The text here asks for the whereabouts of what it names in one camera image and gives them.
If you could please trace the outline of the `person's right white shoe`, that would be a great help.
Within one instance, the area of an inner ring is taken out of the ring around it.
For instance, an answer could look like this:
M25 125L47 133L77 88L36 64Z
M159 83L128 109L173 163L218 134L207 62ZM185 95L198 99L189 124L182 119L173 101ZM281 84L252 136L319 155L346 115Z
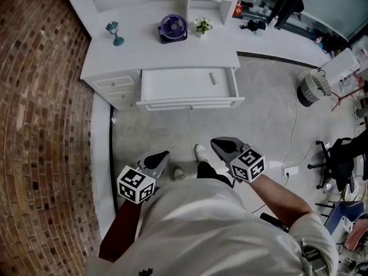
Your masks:
M201 144L196 144L194 147L194 153L198 163L208 162L208 157L206 155L206 148Z

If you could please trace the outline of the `potted plant white flowers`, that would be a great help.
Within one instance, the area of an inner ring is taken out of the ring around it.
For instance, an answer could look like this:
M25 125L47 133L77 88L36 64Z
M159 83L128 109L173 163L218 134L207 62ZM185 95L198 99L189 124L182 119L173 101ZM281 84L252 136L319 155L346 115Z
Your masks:
M205 37L206 34L213 28L211 20L203 17L195 19L193 25L195 28L195 34L199 38Z

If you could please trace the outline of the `white side table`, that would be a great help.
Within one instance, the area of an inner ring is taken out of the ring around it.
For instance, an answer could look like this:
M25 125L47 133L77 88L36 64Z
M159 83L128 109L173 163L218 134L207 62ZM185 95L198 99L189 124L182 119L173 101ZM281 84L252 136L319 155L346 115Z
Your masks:
M354 57L352 50L346 48L335 58L323 65L321 69L325 72L326 80L332 86L358 71L360 64Z

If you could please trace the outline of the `person in white shirt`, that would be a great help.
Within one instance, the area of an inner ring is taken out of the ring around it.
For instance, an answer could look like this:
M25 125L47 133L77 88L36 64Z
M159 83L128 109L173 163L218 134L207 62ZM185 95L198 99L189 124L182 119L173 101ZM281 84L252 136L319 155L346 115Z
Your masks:
M143 205L132 245L115 261L92 257L85 276L335 276L338 252L319 216L283 231L245 209L215 179L169 183Z

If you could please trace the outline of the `pink cloth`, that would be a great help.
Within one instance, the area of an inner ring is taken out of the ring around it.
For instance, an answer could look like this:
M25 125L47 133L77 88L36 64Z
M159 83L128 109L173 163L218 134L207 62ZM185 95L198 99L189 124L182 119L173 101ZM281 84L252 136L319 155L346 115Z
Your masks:
M368 232L368 219L357 220L352 231L347 236L344 246L350 251L355 250L366 232Z

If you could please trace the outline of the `blue plastic chair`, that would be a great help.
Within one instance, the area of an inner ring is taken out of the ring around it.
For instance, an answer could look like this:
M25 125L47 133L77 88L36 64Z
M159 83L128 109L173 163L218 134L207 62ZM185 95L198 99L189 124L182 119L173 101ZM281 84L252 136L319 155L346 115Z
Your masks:
M332 235L340 222L343 220L343 228L346 232L351 233L353 222L363 214L365 205L363 201L340 201L332 207L331 213L328 215L325 228Z

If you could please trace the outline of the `person's left forearm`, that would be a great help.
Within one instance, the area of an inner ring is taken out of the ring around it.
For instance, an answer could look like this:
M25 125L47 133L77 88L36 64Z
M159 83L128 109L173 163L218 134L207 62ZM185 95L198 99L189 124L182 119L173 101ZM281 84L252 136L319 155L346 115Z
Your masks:
M102 240L98 257L109 262L120 258L135 241L142 204L124 201Z

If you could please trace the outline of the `wide white desk drawer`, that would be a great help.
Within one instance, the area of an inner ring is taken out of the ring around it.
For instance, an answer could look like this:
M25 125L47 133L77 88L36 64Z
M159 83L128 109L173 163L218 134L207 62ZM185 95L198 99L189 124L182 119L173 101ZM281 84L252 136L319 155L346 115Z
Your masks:
M210 72L218 81L215 86ZM141 100L136 105L150 112L235 108L243 101L231 67L167 68L142 71Z

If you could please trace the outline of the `small round desk fan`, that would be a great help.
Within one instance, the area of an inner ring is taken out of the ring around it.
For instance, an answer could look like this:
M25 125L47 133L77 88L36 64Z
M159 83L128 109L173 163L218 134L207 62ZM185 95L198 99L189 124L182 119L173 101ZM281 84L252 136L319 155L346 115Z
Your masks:
M158 32L162 44L185 41L187 39L187 22L178 14L169 14L161 20Z

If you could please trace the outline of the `black handheld device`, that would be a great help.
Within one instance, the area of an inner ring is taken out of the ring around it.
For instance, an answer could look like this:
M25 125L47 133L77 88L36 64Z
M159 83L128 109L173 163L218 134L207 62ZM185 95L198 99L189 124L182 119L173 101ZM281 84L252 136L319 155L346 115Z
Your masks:
M259 31L259 30L265 30L266 29L266 23L263 22L263 21L249 20L245 25L244 24L240 25L239 28L241 30L248 29L252 33L257 33L257 31Z

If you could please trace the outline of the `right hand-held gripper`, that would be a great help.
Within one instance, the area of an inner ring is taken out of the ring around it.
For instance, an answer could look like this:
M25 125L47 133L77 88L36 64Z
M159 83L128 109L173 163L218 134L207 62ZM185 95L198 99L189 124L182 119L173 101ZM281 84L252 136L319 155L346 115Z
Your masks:
M212 150L230 166L230 174L239 182L252 183L265 171L265 156L249 144L235 137L216 137L210 141Z

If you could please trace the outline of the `grey woven waste basket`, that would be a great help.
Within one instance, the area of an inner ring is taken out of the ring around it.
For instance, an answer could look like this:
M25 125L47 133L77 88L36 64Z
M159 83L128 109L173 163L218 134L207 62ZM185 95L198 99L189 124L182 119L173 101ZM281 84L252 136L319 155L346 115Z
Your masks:
M297 98L304 107L310 107L324 97L332 95L331 86L322 69L300 72L297 75L297 83Z

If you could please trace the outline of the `white window ledge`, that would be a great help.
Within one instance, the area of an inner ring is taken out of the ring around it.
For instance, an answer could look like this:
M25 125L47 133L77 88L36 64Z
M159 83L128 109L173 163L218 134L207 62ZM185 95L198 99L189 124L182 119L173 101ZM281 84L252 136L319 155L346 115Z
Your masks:
M286 30L267 27L260 35L240 26L246 22L232 18L228 25L232 46L240 56L281 60L304 66L321 67L331 60L312 40Z

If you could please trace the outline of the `person's black trousers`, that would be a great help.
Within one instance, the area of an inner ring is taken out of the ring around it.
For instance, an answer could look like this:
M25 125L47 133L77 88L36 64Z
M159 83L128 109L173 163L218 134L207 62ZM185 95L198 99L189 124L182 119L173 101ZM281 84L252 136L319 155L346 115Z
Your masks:
M215 179L233 188L230 180L226 176L218 174L208 162L199 162L197 167L197 179Z

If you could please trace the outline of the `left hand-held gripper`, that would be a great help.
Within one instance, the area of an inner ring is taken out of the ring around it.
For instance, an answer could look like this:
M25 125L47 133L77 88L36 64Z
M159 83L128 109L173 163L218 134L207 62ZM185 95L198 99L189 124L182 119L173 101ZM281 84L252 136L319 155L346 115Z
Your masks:
M124 199L140 204L155 192L159 178L170 160L170 152L150 151L142 154L136 164L126 165L117 178L117 194Z

